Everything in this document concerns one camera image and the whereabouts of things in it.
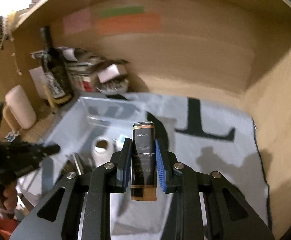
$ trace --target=tube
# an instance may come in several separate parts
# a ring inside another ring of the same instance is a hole
[[[131,199],[156,201],[156,144],[153,122],[133,125]]]

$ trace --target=metal screw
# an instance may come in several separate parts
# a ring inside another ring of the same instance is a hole
[[[70,172],[68,172],[67,175],[66,175],[66,177],[67,177],[68,179],[73,179],[73,178],[75,178],[75,176],[76,176],[76,173],[75,173],[74,171],[70,171]]]
[[[105,167],[107,170],[109,170],[109,169],[112,169],[112,168],[114,167],[114,164],[113,164],[113,163],[106,163],[106,164],[104,165],[104,167]]]
[[[212,177],[214,177],[215,179],[220,179],[221,178],[221,173],[218,171],[213,171],[212,172]]]
[[[183,163],[175,163],[174,167],[178,170],[183,169],[184,168],[184,164]]]

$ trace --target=orange sticker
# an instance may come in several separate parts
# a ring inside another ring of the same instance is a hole
[[[95,28],[100,35],[154,33],[161,31],[161,17],[155,13],[121,15],[99,19]]]

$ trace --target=small box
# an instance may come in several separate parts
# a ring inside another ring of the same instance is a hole
[[[108,66],[106,69],[100,71],[98,73],[98,77],[100,82],[103,84],[111,79],[114,79],[119,76],[126,75],[127,71],[123,65],[120,64],[112,64]]]

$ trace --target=blue gripper pad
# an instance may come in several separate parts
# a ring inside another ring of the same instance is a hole
[[[166,172],[164,170],[164,164],[162,161],[162,156],[161,156],[158,140],[156,140],[156,159],[157,159],[157,169],[158,169],[160,187],[162,191],[166,193],[167,191]]]

